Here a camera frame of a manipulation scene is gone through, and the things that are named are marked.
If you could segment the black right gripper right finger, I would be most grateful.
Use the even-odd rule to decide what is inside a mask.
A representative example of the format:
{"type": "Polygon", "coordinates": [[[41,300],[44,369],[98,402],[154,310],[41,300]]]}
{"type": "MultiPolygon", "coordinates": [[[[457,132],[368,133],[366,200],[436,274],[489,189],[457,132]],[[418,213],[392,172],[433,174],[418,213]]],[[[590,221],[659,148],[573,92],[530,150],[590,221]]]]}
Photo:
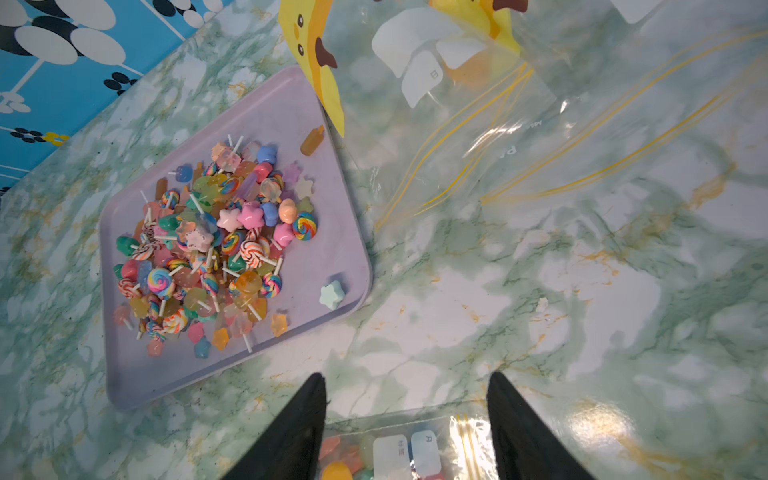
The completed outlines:
{"type": "Polygon", "coordinates": [[[503,373],[491,374],[486,401],[499,478],[592,477],[503,373]]]}

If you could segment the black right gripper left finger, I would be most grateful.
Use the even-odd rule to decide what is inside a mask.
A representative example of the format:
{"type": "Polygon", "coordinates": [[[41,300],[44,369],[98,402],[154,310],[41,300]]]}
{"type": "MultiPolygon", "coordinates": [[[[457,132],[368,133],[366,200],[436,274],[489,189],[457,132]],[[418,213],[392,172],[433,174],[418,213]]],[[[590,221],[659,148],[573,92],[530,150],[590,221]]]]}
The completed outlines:
{"type": "Polygon", "coordinates": [[[314,373],[224,477],[313,479],[318,467],[326,412],[325,378],[320,373],[314,373]]]}

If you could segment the ziploc bag of candies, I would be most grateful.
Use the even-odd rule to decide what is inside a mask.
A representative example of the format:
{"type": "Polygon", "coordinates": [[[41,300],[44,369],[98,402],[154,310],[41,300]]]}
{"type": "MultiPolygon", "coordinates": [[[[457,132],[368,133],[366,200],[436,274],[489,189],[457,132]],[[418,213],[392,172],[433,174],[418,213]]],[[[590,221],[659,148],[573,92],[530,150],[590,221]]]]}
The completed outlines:
{"type": "Polygon", "coordinates": [[[450,403],[325,427],[317,479],[497,479],[484,406],[450,403]]]}

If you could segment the pile of colourful candies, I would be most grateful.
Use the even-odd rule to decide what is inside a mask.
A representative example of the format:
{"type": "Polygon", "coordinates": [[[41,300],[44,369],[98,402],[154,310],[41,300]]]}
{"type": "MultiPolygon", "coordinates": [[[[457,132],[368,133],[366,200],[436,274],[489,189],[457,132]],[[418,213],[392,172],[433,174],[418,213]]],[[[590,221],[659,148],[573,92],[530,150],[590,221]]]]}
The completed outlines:
{"type": "Polygon", "coordinates": [[[182,164],[177,187],[146,201],[131,235],[116,238],[124,261],[114,267],[124,302],[114,321],[147,340],[151,358],[172,337],[187,336],[200,359],[270,323],[280,337],[288,316],[271,312],[283,288],[286,251],[309,241],[318,221],[312,180],[297,163],[278,166],[278,149],[257,141],[215,144],[209,164],[182,164]]]}

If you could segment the ziploc bag with yellow duck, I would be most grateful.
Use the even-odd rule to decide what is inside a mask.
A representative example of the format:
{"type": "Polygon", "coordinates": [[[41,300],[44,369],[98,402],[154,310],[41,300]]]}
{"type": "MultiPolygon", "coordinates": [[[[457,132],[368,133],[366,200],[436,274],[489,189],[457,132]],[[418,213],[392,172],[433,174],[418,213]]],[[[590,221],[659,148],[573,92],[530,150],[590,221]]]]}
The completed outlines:
{"type": "Polygon", "coordinates": [[[455,71],[468,105],[422,145],[412,173],[456,159],[445,204],[493,212],[596,196],[678,154],[708,117],[767,83],[763,1],[437,1],[434,8],[512,53],[455,71]]]}

